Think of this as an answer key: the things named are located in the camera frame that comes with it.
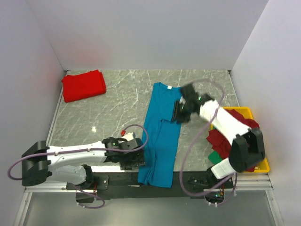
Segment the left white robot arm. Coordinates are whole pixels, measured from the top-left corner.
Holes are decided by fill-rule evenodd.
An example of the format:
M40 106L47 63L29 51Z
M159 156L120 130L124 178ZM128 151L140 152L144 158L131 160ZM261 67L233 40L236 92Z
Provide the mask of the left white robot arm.
M51 180L87 189L97 183L93 163L118 163L122 170L131 170L145 164L144 146L133 132L86 145L47 146L39 141L22 156L22 185L36 186Z

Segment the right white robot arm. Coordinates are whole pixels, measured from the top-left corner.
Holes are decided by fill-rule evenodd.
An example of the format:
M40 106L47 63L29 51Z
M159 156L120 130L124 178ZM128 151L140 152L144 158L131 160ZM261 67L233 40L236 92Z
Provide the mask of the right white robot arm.
M230 155L209 170L215 179L246 171L265 159L263 134L251 128L220 106L207 93L200 95L190 83L180 89L181 99L176 100L172 122L186 123L192 113L210 122L230 143Z

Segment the blue t shirt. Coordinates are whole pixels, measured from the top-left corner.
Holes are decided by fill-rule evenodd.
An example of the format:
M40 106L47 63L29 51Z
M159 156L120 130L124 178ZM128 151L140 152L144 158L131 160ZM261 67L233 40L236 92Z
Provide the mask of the blue t shirt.
M175 101L181 98L180 88L154 83L146 113L142 142L145 165L138 170L138 182L170 188L178 148L181 124L172 122Z

